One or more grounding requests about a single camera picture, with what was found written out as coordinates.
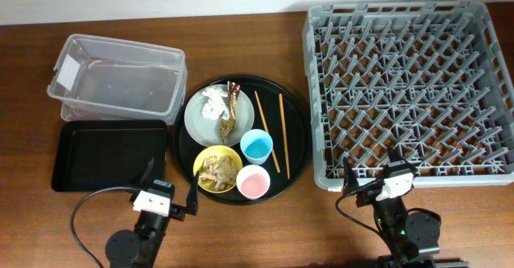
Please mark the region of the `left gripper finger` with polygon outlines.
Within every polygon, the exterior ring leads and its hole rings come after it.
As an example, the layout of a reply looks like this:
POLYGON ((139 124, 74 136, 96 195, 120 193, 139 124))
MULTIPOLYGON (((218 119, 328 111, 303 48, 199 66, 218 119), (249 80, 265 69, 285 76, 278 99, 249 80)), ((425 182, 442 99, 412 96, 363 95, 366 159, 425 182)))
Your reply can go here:
POLYGON ((154 165, 154 158, 152 157, 149 160, 149 162, 145 168, 145 171, 143 172, 141 179, 138 182, 140 187, 145 187, 150 183, 152 171, 153 171, 153 165, 154 165))
POLYGON ((192 216, 196 216, 198 212, 198 182, 199 172, 196 172, 186 198, 186 213, 192 216))

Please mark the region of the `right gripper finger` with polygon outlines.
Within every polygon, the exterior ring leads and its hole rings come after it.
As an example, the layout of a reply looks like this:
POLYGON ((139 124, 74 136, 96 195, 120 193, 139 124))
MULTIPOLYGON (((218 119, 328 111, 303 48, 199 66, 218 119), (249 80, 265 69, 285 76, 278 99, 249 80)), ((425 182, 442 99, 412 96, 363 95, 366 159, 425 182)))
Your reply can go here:
POLYGON ((353 172, 353 166, 349 163, 348 158, 343 158, 343 169, 344 169, 344 179, 345 185, 343 188, 343 195, 350 196, 353 195, 359 188, 358 180, 353 172))
POLYGON ((385 167, 386 176, 398 176, 404 173, 415 174, 417 169, 393 148, 387 148, 390 163, 385 167))

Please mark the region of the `food scraps and rice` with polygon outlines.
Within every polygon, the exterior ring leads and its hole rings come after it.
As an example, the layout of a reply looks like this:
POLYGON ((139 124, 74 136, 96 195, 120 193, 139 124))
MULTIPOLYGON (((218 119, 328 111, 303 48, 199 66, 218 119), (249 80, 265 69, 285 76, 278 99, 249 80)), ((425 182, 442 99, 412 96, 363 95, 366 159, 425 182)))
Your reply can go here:
POLYGON ((214 191, 220 192, 236 184, 239 169, 229 156, 209 156, 199 170, 199 179, 204 185, 214 184, 214 191))

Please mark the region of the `yellow bowl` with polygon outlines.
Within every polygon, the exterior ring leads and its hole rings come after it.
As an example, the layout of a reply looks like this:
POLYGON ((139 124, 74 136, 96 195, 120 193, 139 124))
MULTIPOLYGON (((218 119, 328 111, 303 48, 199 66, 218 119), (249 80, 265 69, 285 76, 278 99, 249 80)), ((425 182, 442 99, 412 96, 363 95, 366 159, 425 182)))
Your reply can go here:
MULTIPOLYGON (((199 172, 199 170, 202 166, 202 162, 204 161, 205 158, 207 158, 209 156, 229 156, 236 162, 239 171, 243 168, 242 160, 241 160, 239 154, 234 149, 229 148, 224 145, 215 145, 215 146, 211 146, 209 148, 205 148, 203 151, 201 151, 198 154, 197 158, 194 161, 194 166, 193 166, 193 174, 194 175, 196 172, 199 172)), ((229 189, 217 192, 217 191, 214 191, 214 184, 204 185, 200 181, 200 179, 199 179, 198 184, 201 188, 203 188, 204 190, 206 190, 209 193, 225 193, 225 192, 233 189, 236 186, 236 184, 235 184, 234 186, 232 186, 229 189)))

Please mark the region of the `grey plate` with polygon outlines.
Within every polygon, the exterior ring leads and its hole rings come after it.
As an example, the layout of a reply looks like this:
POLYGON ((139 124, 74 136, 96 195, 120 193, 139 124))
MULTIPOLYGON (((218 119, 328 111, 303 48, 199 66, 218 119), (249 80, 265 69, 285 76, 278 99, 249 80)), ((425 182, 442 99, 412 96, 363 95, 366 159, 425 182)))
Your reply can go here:
POLYGON ((227 138, 222 140, 218 134, 222 118, 212 120, 202 114, 202 109, 209 100, 206 95, 208 88, 204 87, 197 91, 186 105, 184 114, 186 130, 197 143, 203 146, 209 147, 220 144, 233 146, 241 140, 246 132, 252 129, 255 119, 254 106, 250 98, 241 91, 235 108, 235 126, 227 138))

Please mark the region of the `pink cup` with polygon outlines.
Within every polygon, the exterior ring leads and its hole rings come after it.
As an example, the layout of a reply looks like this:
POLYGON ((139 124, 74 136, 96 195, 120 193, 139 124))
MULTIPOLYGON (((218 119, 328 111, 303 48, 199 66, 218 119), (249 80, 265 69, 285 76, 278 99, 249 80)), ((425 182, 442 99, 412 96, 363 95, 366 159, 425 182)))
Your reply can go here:
POLYGON ((270 188, 271 178, 259 165, 250 164, 243 167, 236 177, 238 191, 249 200, 261 198, 270 188))

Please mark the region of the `brown foil wrapper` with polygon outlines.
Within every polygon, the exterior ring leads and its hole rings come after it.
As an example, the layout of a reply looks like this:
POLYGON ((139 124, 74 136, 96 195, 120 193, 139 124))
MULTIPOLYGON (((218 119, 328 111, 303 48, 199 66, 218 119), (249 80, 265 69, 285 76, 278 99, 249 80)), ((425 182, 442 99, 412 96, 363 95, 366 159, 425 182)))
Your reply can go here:
POLYGON ((236 104, 239 97, 240 85, 231 81, 227 82, 228 90, 228 118, 222 118, 219 125, 218 134, 223 143, 231 134, 236 122, 236 104))

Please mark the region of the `white tissue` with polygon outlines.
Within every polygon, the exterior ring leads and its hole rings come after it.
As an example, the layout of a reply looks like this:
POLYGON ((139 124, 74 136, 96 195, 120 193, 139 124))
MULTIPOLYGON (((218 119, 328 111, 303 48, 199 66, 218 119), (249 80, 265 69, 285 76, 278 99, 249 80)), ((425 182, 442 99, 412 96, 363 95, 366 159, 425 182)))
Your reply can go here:
POLYGON ((202 116, 209 120, 229 120, 230 113, 226 105, 228 93, 220 87, 207 87, 203 92, 207 102, 202 107, 202 116))

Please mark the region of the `blue cup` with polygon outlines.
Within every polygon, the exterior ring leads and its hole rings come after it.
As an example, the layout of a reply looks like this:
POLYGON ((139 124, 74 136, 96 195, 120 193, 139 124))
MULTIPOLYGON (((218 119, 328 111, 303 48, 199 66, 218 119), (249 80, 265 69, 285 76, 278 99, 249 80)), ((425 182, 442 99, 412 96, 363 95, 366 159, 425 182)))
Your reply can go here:
POLYGON ((251 164, 263 164, 273 149, 271 136, 262 129, 251 129, 240 140, 243 155, 251 164))

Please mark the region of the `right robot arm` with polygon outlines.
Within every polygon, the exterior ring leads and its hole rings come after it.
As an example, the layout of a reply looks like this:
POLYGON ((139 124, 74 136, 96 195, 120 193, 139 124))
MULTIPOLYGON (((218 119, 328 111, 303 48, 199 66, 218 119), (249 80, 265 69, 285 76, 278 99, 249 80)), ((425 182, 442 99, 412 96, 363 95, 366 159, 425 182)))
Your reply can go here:
POLYGON ((441 217, 428 209, 407 209, 402 197, 414 188, 416 167, 401 157, 394 149, 387 149, 390 162, 381 175, 365 185, 360 185, 353 166, 342 159, 345 185, 336 201, 338 213, 348 220, 374 232, 388 247, 390 254, 381 256, 375 267, 469 267, 462 260, 438 262, 441 217), (373 207, 374 227, 349 216, 339 208, 341 201, 355 197, 357 207, 373 207))

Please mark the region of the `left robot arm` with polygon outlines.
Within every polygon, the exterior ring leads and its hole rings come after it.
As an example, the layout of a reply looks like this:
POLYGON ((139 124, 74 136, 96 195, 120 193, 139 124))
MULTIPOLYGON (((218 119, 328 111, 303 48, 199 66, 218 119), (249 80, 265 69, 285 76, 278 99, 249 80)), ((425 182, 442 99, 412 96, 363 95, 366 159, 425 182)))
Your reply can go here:
POLYGON ((166 230, 172 220, 184 221, 187 214, 198 212, 198 181, 195 175, 185 205, 173 203, 175 188, 150 173, 150 160, 144 173, 132 187, 130 202, 140 215, 132 230, 115 232, 107 241, 105 254, 111 268, 152 267, 156 261, 166 230))

